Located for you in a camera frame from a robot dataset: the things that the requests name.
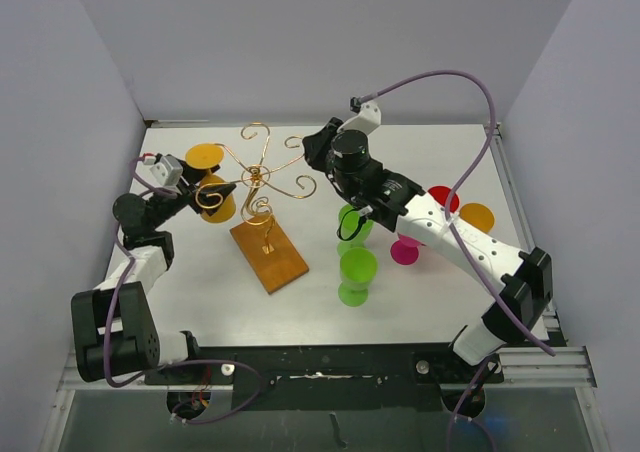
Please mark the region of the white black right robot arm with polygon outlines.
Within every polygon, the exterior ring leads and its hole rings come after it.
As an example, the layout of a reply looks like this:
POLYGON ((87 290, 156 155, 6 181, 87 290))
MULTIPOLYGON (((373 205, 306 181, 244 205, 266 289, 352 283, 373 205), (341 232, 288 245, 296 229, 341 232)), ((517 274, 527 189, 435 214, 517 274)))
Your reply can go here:
POLYGON ((506 345, 528 341, 555 353, 533 333, 553 295, 547 252, 504 244, 453 214, 418 183, 373 159, 366 133, 344 128, 337 118, 305 136, 302 147, 305 162, 325 175, 362 220, 431 248, 478 279, 493 297, 481 318, 453 339, 445 356, 452 378, 469 380, 482 360, 506 345))

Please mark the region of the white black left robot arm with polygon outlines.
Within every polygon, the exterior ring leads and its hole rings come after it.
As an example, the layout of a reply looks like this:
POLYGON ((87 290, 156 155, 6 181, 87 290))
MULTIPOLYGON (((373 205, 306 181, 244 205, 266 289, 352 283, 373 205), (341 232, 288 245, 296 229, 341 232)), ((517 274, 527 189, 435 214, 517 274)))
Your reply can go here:
POLYGON ((159 332, 147 300, 173 264, 172 234, 159 229, 183 209, 210 215, 232 197, 234 184, 195 184, 180 175, 170 190, 126 193, 112 207, 121 232, 115 245, 125 259, 99 285, 71 299, 76 367, 82 380, 106 380, 114 387, 145 372, 168 368, 180 382, 200 377, 204 359, 187 330, 159 332))

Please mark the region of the gold wire wine glass rack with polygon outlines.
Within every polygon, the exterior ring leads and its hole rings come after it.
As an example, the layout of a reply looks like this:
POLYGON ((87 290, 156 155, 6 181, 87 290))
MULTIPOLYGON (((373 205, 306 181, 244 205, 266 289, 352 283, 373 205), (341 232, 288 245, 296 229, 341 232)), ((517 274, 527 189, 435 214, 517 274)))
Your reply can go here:
POLYGON ((235 183, 233 198, 236 213, 242 222, 230 229, 230 234, 254 271, 264 290, 272 294, 309 272, 309 266, 279 225, 269 198, 261 193, 268 188, 295 200, 311 197, 317 190, 317 182, 309 175, 302 174, 295 179, 298 193, 291 193, 270 183, 279 171, 301 161, 299 155, 288 162, 270 167, 265 163, 271 142, 271 129, 262 122, 245 125, 240 136, 249 141, 266 131, 260 159, 256 163, 245 164, 231 148, 222 143, 212 143, 224 150, 224 159, 216 174, 227 183, 235 183))

